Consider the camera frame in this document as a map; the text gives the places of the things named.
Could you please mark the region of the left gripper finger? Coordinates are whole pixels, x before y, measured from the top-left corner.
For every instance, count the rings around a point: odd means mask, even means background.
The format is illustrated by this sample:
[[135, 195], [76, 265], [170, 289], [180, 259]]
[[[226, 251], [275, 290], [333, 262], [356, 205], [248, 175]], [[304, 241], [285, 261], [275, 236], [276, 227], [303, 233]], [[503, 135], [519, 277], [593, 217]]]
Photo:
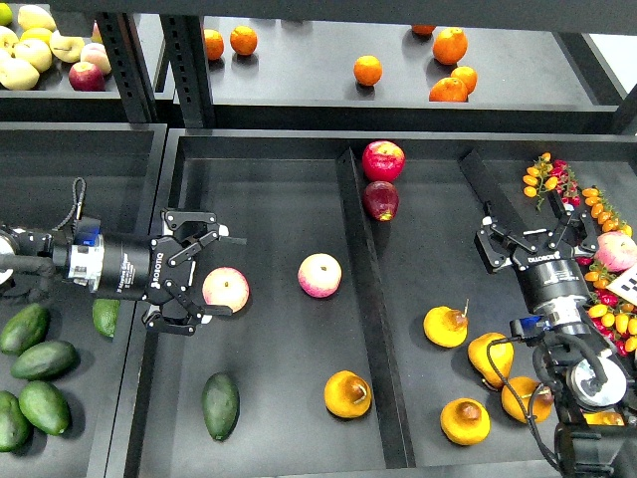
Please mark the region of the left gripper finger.
[[194, 335], [198, 326], [215, 317], [229, 317], [232, 309], [226, 305], [199, 305], [189, 296], [188, 287], [166, 279], [153, 283], [141, 299], [150, 305], [142, 316], [149, 332], [173, 335]]
[[193, 261], [196, 255], [215, 241], [246, 245], [245, 238], [234, 237], [213, 212], [163, 209], [163, 235], [160, 238], [162, 260], [168, 267]]

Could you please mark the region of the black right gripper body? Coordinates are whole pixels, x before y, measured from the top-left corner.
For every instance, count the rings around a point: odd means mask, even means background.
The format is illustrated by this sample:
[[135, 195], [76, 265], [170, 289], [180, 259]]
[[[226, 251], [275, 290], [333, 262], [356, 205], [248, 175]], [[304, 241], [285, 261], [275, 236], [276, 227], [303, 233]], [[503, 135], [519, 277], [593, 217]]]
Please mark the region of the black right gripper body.
[[529, 313], [543, 317], [556, 332], [586, 334], [581, 317], [589, 293], [578, 264], [559, 251], [512, 258]]

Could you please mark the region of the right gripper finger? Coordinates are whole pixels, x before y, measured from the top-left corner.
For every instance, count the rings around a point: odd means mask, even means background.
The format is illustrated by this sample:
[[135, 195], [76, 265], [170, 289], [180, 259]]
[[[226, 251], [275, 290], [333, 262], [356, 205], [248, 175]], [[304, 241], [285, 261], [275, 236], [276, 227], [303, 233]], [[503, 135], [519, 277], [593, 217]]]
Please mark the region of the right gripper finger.
[[590, 214], [579, 206], [564, 203], [556, 191], [550, 191], [547, 198], [557, 220], [548, 232], [548, 249], [558, 251], [562, 258], [593, 257], [599, 244]]
[[499, 223], [491, 200], [483, 202], [483, 210], [484, 217], [474, 237], [474, 244], [487, 272], [495, 274], [514, 264], [513, 257], [518, 249], [531, 253], [532, 243], [522, 234], [516, 234]]

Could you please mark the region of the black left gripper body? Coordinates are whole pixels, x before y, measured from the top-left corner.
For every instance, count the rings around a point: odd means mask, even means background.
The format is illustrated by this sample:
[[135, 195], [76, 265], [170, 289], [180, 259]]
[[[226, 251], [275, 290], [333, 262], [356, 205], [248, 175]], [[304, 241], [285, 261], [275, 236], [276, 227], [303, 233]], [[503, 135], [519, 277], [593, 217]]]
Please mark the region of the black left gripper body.
[[166, 279], [189, 287], [193, 261], [168, 267], [162, 260], [160, 238], [99, 234], [91, 243], [73, 244], [67, 277], [101, 299], [142, 301], [153, 283]]

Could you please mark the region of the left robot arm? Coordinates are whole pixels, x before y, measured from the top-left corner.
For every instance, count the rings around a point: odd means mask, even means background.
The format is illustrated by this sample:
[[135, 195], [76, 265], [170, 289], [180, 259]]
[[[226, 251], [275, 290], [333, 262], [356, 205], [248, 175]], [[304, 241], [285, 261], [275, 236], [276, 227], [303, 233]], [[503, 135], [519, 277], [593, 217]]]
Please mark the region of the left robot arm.
[[86, 182], [75, 179], [67, 217], [54, 229], [1, 227], [1, 290], [6, 301], [44, 300], [54, 277], [87, 288], [100, 299], [142, 301], [151, 332], [191, 336], [229, 306], [200, 305], [190, 296], [197, 256], [216, 241], [235, 242], [207, 211], [167, 208], [158, 235], [104, 232], [83, 213]]

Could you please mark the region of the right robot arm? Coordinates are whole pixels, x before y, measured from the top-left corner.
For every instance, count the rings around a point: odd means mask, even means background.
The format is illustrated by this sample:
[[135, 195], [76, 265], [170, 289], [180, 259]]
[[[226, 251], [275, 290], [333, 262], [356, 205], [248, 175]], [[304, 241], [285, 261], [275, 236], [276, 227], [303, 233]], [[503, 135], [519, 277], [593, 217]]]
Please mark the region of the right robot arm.
[[532, 348], [539, 383], [529, 399], [513, 394], [533, 438], [533, 411], [539, 392], [553, 397], [558, 424], [554, 447], [541, 444], [544, 459], [563, 477], [633, 477], [636, 474], [636, 409], [631, 396], [636, 380], [616, 357], [615, 345], [584, 313], [590, 295], [578, 259], [597, 249], [592, 222], [585, 213], [550, 199], [556, 223], [525, 230], [520, 217], [501, 223], [491, 201], [475, 236], [491, 273], [510, 267], [529, 316], [510, 323], [505, 343]]

